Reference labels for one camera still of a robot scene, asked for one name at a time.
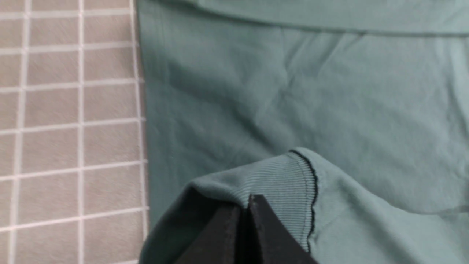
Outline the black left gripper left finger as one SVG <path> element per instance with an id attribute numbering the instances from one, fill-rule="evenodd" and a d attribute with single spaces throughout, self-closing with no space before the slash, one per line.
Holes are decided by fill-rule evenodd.
<path id="1" fill-rule="evenodd" d="M 176 264 L 235 264 L 240 218 L 238 206 L 219 206 Z"/>

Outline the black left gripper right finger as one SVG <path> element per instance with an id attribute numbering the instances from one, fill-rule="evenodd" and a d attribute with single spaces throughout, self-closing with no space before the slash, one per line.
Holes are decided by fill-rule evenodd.
<path id="1" fill-rule="evenodd" d="M 261 194 L 248 198 L 240 222 L 241 264 L 316 264 Z"/>

